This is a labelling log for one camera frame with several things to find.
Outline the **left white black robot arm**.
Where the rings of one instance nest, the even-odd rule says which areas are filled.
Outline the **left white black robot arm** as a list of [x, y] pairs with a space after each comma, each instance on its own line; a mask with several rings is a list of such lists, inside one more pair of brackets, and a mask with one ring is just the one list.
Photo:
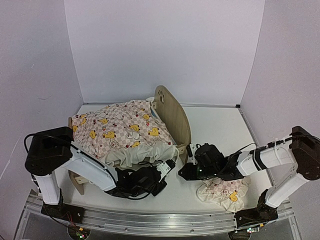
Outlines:
[[137, 170], [104, 166], [74, 144], [73, 131], [67, 126], [30, 133], [25, 137], [28, 138], [31, 143], [24, 145], [25, 168], [42, 194], [41, 213], [53, 220], [81, 223], [85, 211], [64, 203], [55, 173], [59, 168], [84, 177], [110, 196], [139, 201], [149, 195], [157, 196], [167, 186], [165, 178], [176, 166], [171, 159], [147, 163]]

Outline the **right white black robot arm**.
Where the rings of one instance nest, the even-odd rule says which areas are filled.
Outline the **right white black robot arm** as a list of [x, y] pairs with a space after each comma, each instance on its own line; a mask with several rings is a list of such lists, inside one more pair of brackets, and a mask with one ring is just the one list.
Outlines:
[[186, 181], [233, 181], [267, 169], [291, 166], [279, 183], [262, 192], [256, 207], [235, 214], [237, 230], [277, 220], [277, 208], [285, 199], [305, 183], [320, 178], [320, 139], [301, 126], [293, 127], [282, 139], [248, 151], [239, 149], [229, 156], [208, 143], [196, 145], [195, 150], [189, 146], [187, 151], [196, 162], [188, 162], [178, 171]]

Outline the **duck print ruffled bed cover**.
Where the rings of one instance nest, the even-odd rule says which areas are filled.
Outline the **duck print ruffled bed cover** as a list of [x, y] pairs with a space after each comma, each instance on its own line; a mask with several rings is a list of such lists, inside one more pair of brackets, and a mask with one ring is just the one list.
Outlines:
[[71, 117], [73, 138], [86, 153], [111, 167], [142, 161], [177, 161], [179, 150], [166, 124], [151, 114], [149, 100], [107, 105]]

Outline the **wooden pet bed frame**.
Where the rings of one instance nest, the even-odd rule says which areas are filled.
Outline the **wooden pet bed frame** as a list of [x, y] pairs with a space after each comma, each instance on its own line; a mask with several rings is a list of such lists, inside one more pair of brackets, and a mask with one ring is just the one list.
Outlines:
[[[159, 114], [161, 120], [167, 126], [169, 133], [175, 140], [176, 146], [178, 148], [177, 160], [181, 160], [185, 162], [187, 160], [186, 146], [191, 143], [192, 136], [191, 136], [190, 124], [184, 109], [182, 108], [180, 103], [176, 100], [176, 98], [168, 91], [168, 89], [162, 85], [156, 88], [155, 94], [153, 97], [145, 99], [145, 101], [150, 101], [152, 103], [152, 106], [154, 107], [156, 112]], [[71, 118], [72, 116], [69, 117], [67, 125], [72, 130], [73, 137], [74, 137]], [[150, 163], [150, 162], [144, 160], [142, 162], [139, 162], [138, 164], [133, 165], [130, 168], [122, 168], [119, 166], [110, 166], [110, 165], [105, 165], [103, 163], [102, 164], [107, 167], [119, 168], [121, 170], [126, 170], [126, 169], [138, 170], [139, 168], [146, 167], [147, 163]]]

